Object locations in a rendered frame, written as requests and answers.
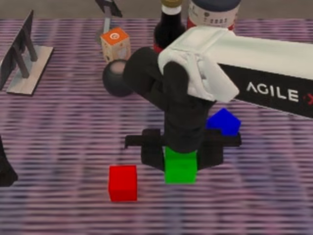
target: red cube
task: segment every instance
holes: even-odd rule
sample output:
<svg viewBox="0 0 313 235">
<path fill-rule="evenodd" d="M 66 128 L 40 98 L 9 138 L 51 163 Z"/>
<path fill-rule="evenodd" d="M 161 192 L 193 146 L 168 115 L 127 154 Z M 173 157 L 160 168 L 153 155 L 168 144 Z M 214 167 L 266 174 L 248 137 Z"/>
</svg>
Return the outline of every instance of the red cube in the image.
<svg viewBox="0 0 313 235">
<path fill-rule="evenodd" d="M 110 165 L 109 195 L 112 202 L 137 201 L 137 168 L 135 165 Z"/>
</svg>

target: green cube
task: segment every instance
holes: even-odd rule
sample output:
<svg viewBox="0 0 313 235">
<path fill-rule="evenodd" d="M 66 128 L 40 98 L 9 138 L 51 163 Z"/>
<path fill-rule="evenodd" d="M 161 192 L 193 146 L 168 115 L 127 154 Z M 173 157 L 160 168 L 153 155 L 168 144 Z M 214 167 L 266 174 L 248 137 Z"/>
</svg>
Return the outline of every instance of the green cube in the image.
<svg viewBox="0 0 313 235">
<path fill-rule="evenodd" d="M 197 178 L 197 152 L 177 153 L 165 147 L 165 183 L 193 184 Z"/>
</svg>

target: orange box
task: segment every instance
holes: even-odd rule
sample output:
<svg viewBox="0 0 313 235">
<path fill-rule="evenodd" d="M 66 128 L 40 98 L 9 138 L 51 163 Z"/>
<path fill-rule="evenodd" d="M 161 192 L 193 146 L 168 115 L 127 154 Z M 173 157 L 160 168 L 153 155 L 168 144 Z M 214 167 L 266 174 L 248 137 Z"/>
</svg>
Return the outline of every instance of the orange box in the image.
<svg viewBox="0 0 313 235">
<path fill-rule="evenodd" d="M 128 60 L 131 56 L 131 41 L 129 35 L 119 27 L 100 36 L 103 57 L 106 62 L 117 59 Z"/>
</svg>

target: red logo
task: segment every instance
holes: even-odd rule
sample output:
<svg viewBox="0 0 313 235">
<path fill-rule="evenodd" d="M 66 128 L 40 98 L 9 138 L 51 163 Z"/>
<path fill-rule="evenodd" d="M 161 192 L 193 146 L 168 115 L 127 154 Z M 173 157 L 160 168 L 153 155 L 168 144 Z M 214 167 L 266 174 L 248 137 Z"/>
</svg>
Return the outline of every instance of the red logo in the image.
<svg viewBox="0 0 313 235">
<path fill-rule="evenodd" d="M 307 102 L 308 105 L 313 105 L 313 94 L 308 93 L 307 95 L 303 96 L 303 99 Z"/>
</svg>

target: black bottle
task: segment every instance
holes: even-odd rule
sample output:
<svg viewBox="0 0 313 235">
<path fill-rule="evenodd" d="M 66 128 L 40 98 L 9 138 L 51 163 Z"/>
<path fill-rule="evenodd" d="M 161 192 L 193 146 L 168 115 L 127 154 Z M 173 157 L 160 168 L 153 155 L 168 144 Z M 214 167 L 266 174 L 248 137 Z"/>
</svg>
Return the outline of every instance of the black bottle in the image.
<svg viewBox="0 0 313 235">
<path fill-rule="evenodd" d="M 177 5 L 168 5 L 166 0 L 162 1 L 161 21 L 156 25 L 154 30 L 154 51 L 160 53 L 169 46 L 186 28 L 181 22 L 181 2 Z"/>
</svg>

